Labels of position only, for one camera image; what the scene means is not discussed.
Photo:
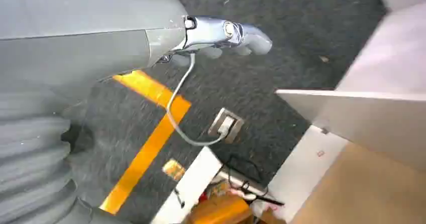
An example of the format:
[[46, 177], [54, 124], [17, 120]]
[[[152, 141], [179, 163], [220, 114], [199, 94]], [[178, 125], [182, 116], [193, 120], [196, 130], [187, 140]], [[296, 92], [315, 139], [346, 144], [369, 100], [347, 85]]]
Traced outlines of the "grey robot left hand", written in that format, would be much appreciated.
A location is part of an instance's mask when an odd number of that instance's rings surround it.
[[79, 101], [97, 80], [206, 47], [263, 55], [272, 41], [179, 0], [1, 0], [1, 93]]

